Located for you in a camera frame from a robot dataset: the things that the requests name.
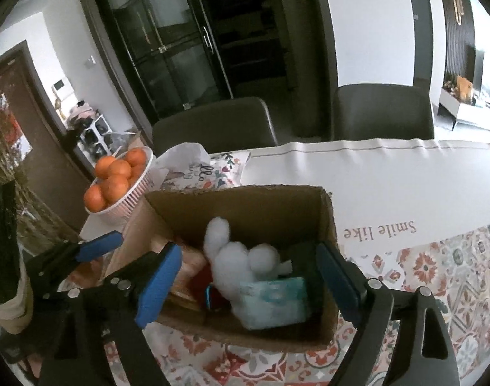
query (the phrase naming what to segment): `glass cabinet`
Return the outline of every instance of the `glass cabinet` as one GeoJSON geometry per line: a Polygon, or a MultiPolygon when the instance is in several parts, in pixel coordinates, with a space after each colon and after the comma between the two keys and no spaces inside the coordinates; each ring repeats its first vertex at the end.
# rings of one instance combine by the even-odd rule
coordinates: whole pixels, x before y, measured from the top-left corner
{"type": "Polygon", "coordinates": [[[152,124],[231,90],[200,0],[97,0],[152,124]]]}

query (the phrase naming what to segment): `tv stand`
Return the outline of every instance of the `tv stand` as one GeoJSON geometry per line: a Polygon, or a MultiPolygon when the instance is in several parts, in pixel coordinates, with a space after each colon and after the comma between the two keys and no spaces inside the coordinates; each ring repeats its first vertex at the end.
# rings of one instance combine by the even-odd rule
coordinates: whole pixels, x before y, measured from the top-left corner
{"type": "Polygon", "coordinates": [[[462,103],[447,90],[442,89],[438,112],[445,108],[454,118],[453,128],[457,122],[467,123],[490,131],[490,109],[462,103]]]}

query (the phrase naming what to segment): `cardboard box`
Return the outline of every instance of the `cardboard box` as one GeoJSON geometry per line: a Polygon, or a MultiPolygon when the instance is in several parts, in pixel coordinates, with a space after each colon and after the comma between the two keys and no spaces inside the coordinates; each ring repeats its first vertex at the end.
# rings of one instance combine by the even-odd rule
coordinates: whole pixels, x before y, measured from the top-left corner
{"type": "MultiPolygon", "coordinates": [[[[202,249],[207,223],[227,219],[231,239],[248,248],[267,242],[281,250],[308,240],[336,242],[331,199],[325,190],[310,186],[243,186],[220,191],[154,191],[134,210],[106,275],[150,250],[154,236],[174,234],[202,249]]],[[[338,309],[326,290],[322,314],[302,324],[247,331],[230,312],[203,313],[167,300],[158,322],[187,334],[226,344],[268,351],[302,352],[324,349],[333,339],[338,309]]]]}

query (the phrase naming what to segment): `tissue pack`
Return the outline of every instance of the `tissue pack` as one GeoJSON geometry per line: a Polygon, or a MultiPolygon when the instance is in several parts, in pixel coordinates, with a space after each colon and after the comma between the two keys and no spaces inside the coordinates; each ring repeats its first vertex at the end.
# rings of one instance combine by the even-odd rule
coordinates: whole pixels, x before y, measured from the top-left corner
{"type": "Polygon", "coordinates": [[[298,324],[311,316],[302,277],[242,283],[240,298],[235,313],[248,330],[298,324]]]}

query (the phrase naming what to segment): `orange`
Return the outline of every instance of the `orange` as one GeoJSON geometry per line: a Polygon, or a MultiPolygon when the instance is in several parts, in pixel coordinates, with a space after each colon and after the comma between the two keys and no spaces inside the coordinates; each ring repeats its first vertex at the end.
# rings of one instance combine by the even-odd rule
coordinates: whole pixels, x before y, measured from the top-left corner
{"type": "Polygon", "coordinates": [[[92,185],[84,193],[84,205],[92,213],[100,212],[105,209],[106,202],[102,194],[102,189],[98,184],[92,185]]]}
{"type": "Polygon", "coordinates": [[[131,167],[144,165],[147,160],[146,153],[142,148],[133,148],[125,154],[125,161],[127,161],[131,167]]]}
{"type": "Polygon", "coordinates": [[[132,174],[132,167],[125,160],[116,160],[109,166],[108,176],[117,174],[129,179],[132,174]]]}
{"type": "Polygon", "coordinates": [[[118,200],[127,194],[127,191],[128,181],[120,174],[110,175],[107,180],[102,183],[102,192],[109,203],[118,202],[118,200]]]}
{"type": "Polygon", "coordinates": [[[133,185],[136,184],[136,182],[138,181],[139,179],[139,176],[138,177],[131,177],[130,179],[128,179],[128,187],[131,188],[133,185]]]}
{"type": "Polygon", "coordinates": [[[133,166],[131,178],[137,178],[138,179],[143,174],[143,172],[145,171],[145,168],[146,168],[145,164],[133,166]]]}
{"type": "Polygon", "coordinates": [[[100,158],[95,165],[95,175],[99,179],[106,179],[107,177],[109,177],[108,168],[114,161],[116,161],[116,158],[111,156],[100,158]]]}

